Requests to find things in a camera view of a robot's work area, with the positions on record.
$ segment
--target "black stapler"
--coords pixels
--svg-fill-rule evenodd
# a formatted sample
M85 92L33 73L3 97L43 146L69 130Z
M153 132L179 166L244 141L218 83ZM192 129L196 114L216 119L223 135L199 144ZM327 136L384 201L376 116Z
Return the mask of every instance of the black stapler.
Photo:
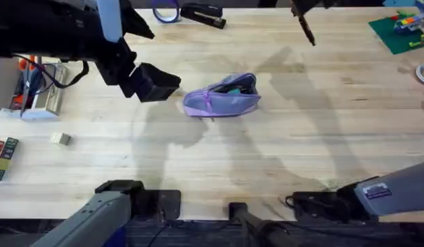
M184 3L180 15L220 29L226 25L226 19L222 18L223 8L206 3Z

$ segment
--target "wooden table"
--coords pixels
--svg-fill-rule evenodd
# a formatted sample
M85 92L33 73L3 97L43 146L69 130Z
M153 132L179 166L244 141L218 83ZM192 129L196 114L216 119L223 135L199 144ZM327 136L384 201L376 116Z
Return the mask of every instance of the wooden table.
M190 20L157 22L154 40L127 35L137 64L182 78L166 102L141 104L91 73L64 92L60 121L0 116L0 139L19 139L0 182L0 218L66 218L107 180L182 191L181 219L226 219L244 201L264 219L292 220L278 197L336 189L424 161L424 49L392 55L368 22L395 9L314 9L312 47L289 9L225 9L225 30ZM72 74L80 63L70 63ZM230 73L253 72L259 109L196 119L186 92ZM70 146L49 142L53 132ZM424 213L384 220L422 220Z

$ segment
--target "cable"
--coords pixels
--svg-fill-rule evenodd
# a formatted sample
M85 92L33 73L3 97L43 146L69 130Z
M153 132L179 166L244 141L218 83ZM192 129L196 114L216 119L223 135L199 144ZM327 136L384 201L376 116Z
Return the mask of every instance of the cable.
M61 84L59 83L59 81L57 81L55 79L55 77L53 77L51 74L49 74L45 68L43 68L43 66L39 65L38 63L30 60L29 58L26 58L24 56L20 56L18 54L13 54L13 56L22 58L26 61L28 61L30 64L34 65L37 69L39 69L41 72L43 72L48 78L50 78L50 80L52 80L52 82L54 83L54 85L56 87L58 87L59 89L65 89L68 88L70 86L73 86L74 84L76 84L76 82L79 82L81 80L82 77L84 77L86 74L89 73L89 64L87 63L87 61L82 61L82 71L77 74L72 81L70 81L70 83L68 83L67 85Z
M324 234L324 235L332 235L332 236L337 236L337 237L347 237L347 238L361 239L361 240L381 242L381 243L384 243L384 242L392 243L391 241L388 241L386 239L380 239L380 238L377 238L377 237L368 237L368 236L355 235L355 234L350 234L350 233L339 233L339 232L333 232L333 231L318 230L318 229L314 229L314 228L310 228L310 227L306 227L306 226L300 226L298 224L291 223L291 222L279 222L279 225L281 225L283 227L283 230L286 230L286 231L288 231L288 230L287 230L286 226L284 226L284 225L293 226L295 228L300 228L304 231L309 231L309 232L313 232L313 233L320 233L320 234Z
M151 247L151 245L156 241L157 237L167 228L167 225L165 224L158 232L153 236L150 243L148 243L148 247Z

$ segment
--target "tape roll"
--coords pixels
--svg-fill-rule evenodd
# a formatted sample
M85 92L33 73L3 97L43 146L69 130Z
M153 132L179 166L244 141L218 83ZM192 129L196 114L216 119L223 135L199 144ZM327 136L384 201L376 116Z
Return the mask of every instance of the tape roll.
M176 9L176 15L175 16L162 15L157 10L157 6L162 3L166 3L166 4L170 4L171 6L174 6ZM177 0L152 0L151 6L152 6L152 13L154 14L154 17L156 17L156 19L159 20L161 23L176 23L178 21L178 17L180 16L180 5L178 4Z
M418 78L424 82L424 75L423 75L423 70L424 70L424 64L419 65L416 68L416 76L418 76Z

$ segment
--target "small beige block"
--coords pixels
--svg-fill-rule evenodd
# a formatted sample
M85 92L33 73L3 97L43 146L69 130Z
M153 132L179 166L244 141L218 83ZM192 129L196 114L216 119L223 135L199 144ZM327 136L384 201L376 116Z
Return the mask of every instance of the small beige block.
M70 142L71 136L64 133L53 133L50 137L50 142L59 143L63 145L68 145Z

